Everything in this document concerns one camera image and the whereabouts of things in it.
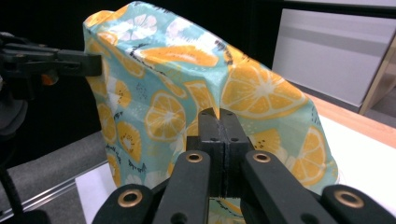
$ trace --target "gray mat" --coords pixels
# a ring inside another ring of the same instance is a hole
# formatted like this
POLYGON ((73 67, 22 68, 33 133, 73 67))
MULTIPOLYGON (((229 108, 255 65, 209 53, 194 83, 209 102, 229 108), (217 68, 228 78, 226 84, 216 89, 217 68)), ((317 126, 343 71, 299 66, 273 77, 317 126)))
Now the gray mat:
MULTIPOLYGON (((80 175, 105 160, 105 143, 101 133, 98 132, 35 161, 10 168, 8 171, 21 200, 24 202, 67 179, 80 175)), ((1 187, 0 211, 5 211, 9 207, 6 194, 1 187)))

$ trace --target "white table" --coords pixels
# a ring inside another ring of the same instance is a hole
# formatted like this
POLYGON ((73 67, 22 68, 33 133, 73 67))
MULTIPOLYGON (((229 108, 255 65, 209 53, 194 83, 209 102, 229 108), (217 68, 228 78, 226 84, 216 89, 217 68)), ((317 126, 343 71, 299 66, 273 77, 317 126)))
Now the white table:
MULTIPOLYGON (((396 216, 396 148, 320 116, 332 155, 340 171, 340 184, 359 189, 396 216)), ((76 179, 87 223, 116 189, 108 164, 76 179)))

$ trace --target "lemon slice print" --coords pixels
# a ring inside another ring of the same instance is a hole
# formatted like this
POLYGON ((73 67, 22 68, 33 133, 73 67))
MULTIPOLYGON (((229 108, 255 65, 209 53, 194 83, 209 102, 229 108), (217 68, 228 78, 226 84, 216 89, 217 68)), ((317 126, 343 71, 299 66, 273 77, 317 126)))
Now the lemon slice print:
MULTIPOLYGON (((184 86, 187 88, 195 105, 197 107, 197 114, 204 109, 211 108, 215 110, 217 118, 219 118, 219 107, 215 104, 213 95, 209 92, 206 83, 203 80, 194 80, 185 82, 184 86)), ((187 136, 198 135, 198 118, 195 118, 187 128, 187 136)))
POLYGON ((304 185, 318 183, 326 171, 326 151, 323 134, 315 126, 307 132, 304 144, 297 158, 289 157, 286 166, 304 185))
POLYGON ((105 49, 101 44, 99 44, 99 42, 97 42, 95 39, 91 37, 87 41, 85 47, 89 53, 100 54, 107 58, 111 57, 110 52, 108 52, 107 49, 105 49))
POLYGON ((87 20, 85 20, 85 25, 87 27, 94 26, 96 24, 103 23, 105 21, 114 21, 121 17, 125 11, 128 9, 128 5, 125 7, 120 8, 119 10, 112 12, 112 11, 100 11, 93 15, 91 15, 87 20))
POLYGON ((280 135, 276 129, 254 133, 249 136, 249 139, 254 149, 271 152, 280 161, 286 161, 288 152, 281 146, 280 135))
POLYGON ((175 96, 181 99, 187 98, 187 93, 183 89, 181 89, 178 85, 176 85, 171 78, 166 77, 164 75, 158 75, 158 78, 175 96))
POLYGON ((117 187, 121 185, 121 177, 120 177, 120 167, 117 163, 117 159, 115 156, 107 154, 108 165, 110 166, 110 172, 113 176, 114 183, 117 187))
POLYGON ((139 131, 130 123, 121 121, 117 124, 119 141, 126 152, 137 162, 142 155, 142 143, 139 131))
POLYGON ((101 32, 97 35, 103 45, 105 45, 114 54, 114 56, 116 56, 117 60, 131 76, 142 78, 145 75, 145 68, 142 64, 132 57, 127 56, 125 53, 122 53, 116 47, 118 43, 118 37, 116 34, 111 32, 101 32))
POLYGON ((88 84, 90 84, 93 93, 106 98, 107 96, 106 84, 103 81, 103 78, 102 77, 86 77, 86 78, 88 84))
POLYGON ((232 69, 221 96, 223 108, 248 119, 287 116, 307 102, 284 78, 248 63, 232 69))
POLYGON ((190 45, 144 49, 141 53, 150 64, 183 62, 213 67, 219 60, 217 56, 190 45))
POLYGON ((114 144, 116 141, 116 123, 114 122, 111 109, 105 104, 99 104, 97 108, 102 134, 107 143, 114 144))
POLYGON ((157 91, 145 116, 148 136, 157 141, 175 141, 185 124, 185 111, 178 100, 166 91, 157 91))

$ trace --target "beeswax food wrap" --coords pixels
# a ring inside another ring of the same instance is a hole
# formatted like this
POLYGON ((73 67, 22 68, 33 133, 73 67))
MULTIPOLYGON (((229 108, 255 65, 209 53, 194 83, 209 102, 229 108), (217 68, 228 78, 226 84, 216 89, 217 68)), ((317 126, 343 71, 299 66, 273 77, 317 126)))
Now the beeswax food wrap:
MULTIPOLYGON (((132 2, 84 21, 86 52, 103 74, 88 77, 117 186, 150 188, 172 174, 197 113, 233 111, 258 150, 279 157, 320 193, 338 176, 317 110, 298 89, 198 25, 132 2)), ((244 223, 237 199, 211 199, 210 223, 244 223)))

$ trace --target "metal screw hole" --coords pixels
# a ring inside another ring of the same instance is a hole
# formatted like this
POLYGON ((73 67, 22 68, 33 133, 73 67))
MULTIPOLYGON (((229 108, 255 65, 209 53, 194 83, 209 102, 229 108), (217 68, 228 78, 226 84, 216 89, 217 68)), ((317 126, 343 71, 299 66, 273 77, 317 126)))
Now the metal screw hole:
POLYGON ((193 153, 187 155, 187 161, 189 162, 199 162, 202 160, 202 156, 198 153, 193 153))
POLYGON ((171 217, 171 223, 172 224, 186 224, 187 217, 183 213, 175 213, 171 217))
POLYGON ((127 189, 119 196, 118 202, 121 207, 133 207, 142 199, 143 194, 139 189, 127 189))
POLYGON ((305 224, 319 224, 318 219, 311 214, 302 214, 301 221, 305 224))
POLYGON ((258 162, 268 162, 271 158, 264 153, 254 154, 253 159, 258 162))
POLYGON ((348 207, 362 208, 364 206, 364 201, 358 195, 346 190, 337 190, 334 197, 338 202, 348 207))

